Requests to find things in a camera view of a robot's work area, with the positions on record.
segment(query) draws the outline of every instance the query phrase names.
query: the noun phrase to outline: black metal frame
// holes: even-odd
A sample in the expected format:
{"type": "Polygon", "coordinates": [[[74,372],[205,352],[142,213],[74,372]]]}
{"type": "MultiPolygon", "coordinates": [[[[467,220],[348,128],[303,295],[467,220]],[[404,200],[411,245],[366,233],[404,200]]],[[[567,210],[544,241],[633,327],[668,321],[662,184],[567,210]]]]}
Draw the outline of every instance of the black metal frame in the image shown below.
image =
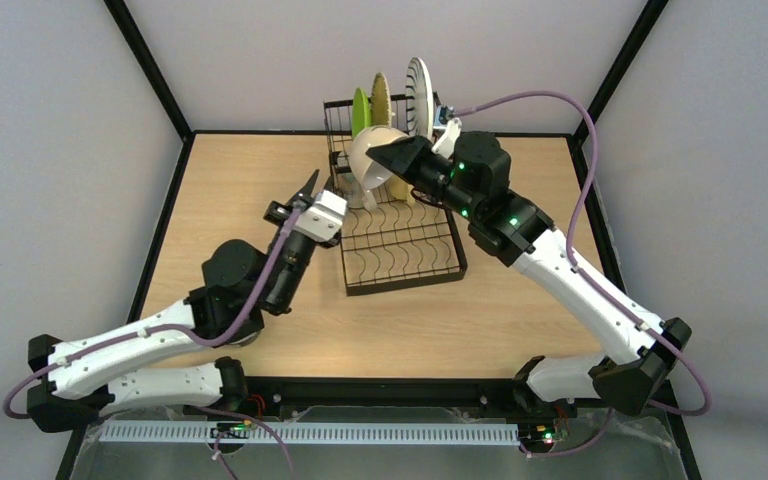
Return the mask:
{"type": "MultiPolygon", "coordinates": [[[[649,32],[655,25],[661,12],[664,10],[668,0],[649,0],[643,8],[634,28],[630,32],[625,44],[617,55],[616,60],[608,71],[604,81],[599,87],[593,102],[588,111],[593,120],[596,121],[605,106],[608,104],[612,94],[616,90],[623,75],[631,65],[636,53],[639,51],[649,32]]],[[[154,62],[151,53],[148,50],[145,41],[139,33],[136,23],[128,12],[127,6],[122,0],[105,0],[111,15],[116,20],[122,31],[125,40],[134,52],[135,57],[143,68],[146,77],[151,83],[161,104],[169,115],[169,119],[175,126],[184,145],[178,158],[178,165],[169,187],[163,210],[158,220],[157,229],[152,238],[149,248],[148,258],[143,268],[137,291],[134,295],[134,301],[129,314],[129,321],[136,320],[136,316],[142,310],[145,297],[148,291],[148,285],[154,272],[154,267],[160,253],[160,247],[163,243],[163,237],[166,233],[166,227],[169,223],[172,210],[175,205],[175,199],[178,189],[184,177],[184,171],[187,166],[189,154],[198,134],[257,134],[257,135],[324,135],[325,131],[313,130],[295,130],[281,131],[274,130],[190,130],[183,113],[178,107],[174,97],[172,97],[169,87],[163,80],[160,69],[154,62]]],[[[587,174],[587,163],[582,152],[582,145],[587,139],[587,130],[584,124],[579,125],[573,134],[540,134],[540,133],[501,133],[500,137],[551,137],[564,138],[570,150],[573,167],[576,172],[579,184],[584,180],[587,174]]],[[[624,290],[622,277],[613,245],[608,232],[605,219],[602,214],[596,195],[591,194],[586,199],[587,214],[590,220],[591,230],[599,252],[599,258],[602,262],[602,268],[605,276],[624,290]]],[[[295,403],[316,402],[318,404],[335,404],[337,397],[343,399],[349,398],[354,404],[362,405],[380,405],[380,404],[398,404],[400,406],[449,406],[469,408],[470,402],[476,407],[478,402],[476,394],[478,392],[497,391],[501,385],[509,382],[509,379],[479,379],[479,380],[436,380],[436,379],[351,379],[351,378],[279,378],[279,377],[252,377],[248,379],[253,385],[264,390],[276,390],[283,392],[287,397],[287,402],[291,402],[295,396],[295,403]]],[[[666,382],[656,394],[656,397],[668,404],[675,405],[675,394],[672,385],[666,382]]],[[[600,402],[584,402],[579,406],[601,406],[600,402]]],[[[667,414],[673,438],[681,451],[681,458],[684,463],[685,472],[691,480],[701,479],[696,459],[684,427],[684,422],[680,416],[667,414]]],[[[77,458],[78,451],[83,442],[85,429],[79,429],[72,432],[72,436],[64,452],[60,468],[56,478],[58,480],[68,480],[77,458]]]]}

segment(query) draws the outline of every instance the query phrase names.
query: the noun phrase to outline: white arm segment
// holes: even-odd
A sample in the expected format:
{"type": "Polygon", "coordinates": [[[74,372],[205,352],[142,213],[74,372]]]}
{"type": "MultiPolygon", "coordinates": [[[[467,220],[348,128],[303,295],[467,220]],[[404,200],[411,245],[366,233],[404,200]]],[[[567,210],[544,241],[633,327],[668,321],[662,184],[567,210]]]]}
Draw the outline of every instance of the white arm segment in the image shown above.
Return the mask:
{"type": "MultiPolygon", "coordinates": [[[[138,322],[84,340],[61,342],[54,346],[54,353],[48,356],[48,364],[57,363],[66,355],[75,353],[90,345],[125,333],[141,332],[147,327],[177,324],[195,328],[193,309],[178,300],[166,310],[138,322]]],[[[70,365],[58,368],[48,374],[55,382],[54,395],[70,400],[85,397],[121,375],[133,372],[146,365],[182,353],[200,350],[203,347],[193,343],[181,332],[169,330],[148,337],[138,337],[104,348],[75,360],[70,365]]]]}
{"type": "Polygon", "coordinates": [[[605,359],[605,353],[568,358],[544,358],[529,372],[531,391],[544,402],[562,398],[599,398],[587,372],[605,359]]]}
{"type": "Polygon", "coordinates": [[[443,130],[443,134],[440,135],[440,139],[437,143],[431,147],[431,151],[442,155],[444,158],[450,158],[455,153],[455,142],[461,135],[461,119],[453,118],[446,123],[446,127],[443,130]]]}
{"type": "Polygon", "coordinates": [[[314,198],[313,205],[302,213],[293,230],[317,242],[327,242],[342,228],[348,205],[336,193],[323,190],[314,198]]]}
{"type": "Polygon", "coordinates": [[[220,388],[222,377],[212,363],[191,368],[144,368],[107,385],[116,399],[105,405],[99,415],[158,405],[206,407],[222,398],[220,388]]]}
{"type": "MultiPolygon", "coordinates": [[[[572,265],[566,258],[563,232],[546,230],[533,245],[534,251],[520,255],[513,268],[537,282],[575,315],[596,336],[608,358],[622,365],[640,358],[637,354],[640,347],[652,347],[655,340],[649,334],[637,330],[628,317],[572,271],[572,265]]],[[[661,333],[661,317],[633,302],[578,252],[576,259],[579,267],[596,279],[602,288],[642,318],[650,328],[661,333]]]]}

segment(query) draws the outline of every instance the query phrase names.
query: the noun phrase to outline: plate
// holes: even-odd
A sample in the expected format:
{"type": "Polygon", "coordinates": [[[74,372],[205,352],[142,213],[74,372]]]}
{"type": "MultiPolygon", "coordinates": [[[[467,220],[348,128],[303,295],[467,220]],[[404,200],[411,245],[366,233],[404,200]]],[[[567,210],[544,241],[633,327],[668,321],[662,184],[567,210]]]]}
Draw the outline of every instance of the plate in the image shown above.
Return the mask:
{"type": "Polygon", "coordinates": [[[372,81],[372,95],[369,97],[372,109],[372,125],[391,126],[392,107],[390,106],[390,87],[383,73],[375,74],[372,81]]]}
{"type": "Polygon", "coordinates": [[[408,64],[405,99],[408,133],[430,139],[434,128],[434,98],[428,68],[421,58],[414,57],[408,64]]]}
{"type": "Polygon", "coordinates": [[[372,125],[372,114],[369,110],[369,97],[362,88],[355,89],[355,98],[352,100],[352,138],[364,128],[372,125]]]}

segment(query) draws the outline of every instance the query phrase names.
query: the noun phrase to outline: green plate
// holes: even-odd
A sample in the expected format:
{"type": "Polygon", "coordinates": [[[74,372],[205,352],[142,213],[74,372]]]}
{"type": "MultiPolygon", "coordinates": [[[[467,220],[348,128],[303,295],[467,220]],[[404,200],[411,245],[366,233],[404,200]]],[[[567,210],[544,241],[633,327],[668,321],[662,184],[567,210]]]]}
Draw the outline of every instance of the green plate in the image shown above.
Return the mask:
{"type": "Polygon", "coordinates": [[[372,112],[369,110],[369,97],[362,88],[358,88],[355,90],[355,98],[352,101],[352,138],[370,125],[372,125],[372,112]]]}

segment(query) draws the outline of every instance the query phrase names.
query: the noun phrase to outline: white cable tray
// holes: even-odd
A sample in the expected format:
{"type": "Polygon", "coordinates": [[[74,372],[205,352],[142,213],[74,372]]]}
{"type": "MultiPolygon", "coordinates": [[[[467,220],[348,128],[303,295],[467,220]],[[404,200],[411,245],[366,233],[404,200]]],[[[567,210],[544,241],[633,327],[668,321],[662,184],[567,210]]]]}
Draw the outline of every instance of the white cable tray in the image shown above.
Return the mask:
{"type": "MultiPolygon", "coordinates": [[[[286,444],[306,445],[482,445],[516,446],[516,425],[434,423],[281,423],[266,422],[286,444]]],[[[217,422],[110,420],[101,442],[203,443],[215,439],[217,422]]],[[[222,443],[275,444],[262,428],[248,438],[223,437],[222,443]]]]}

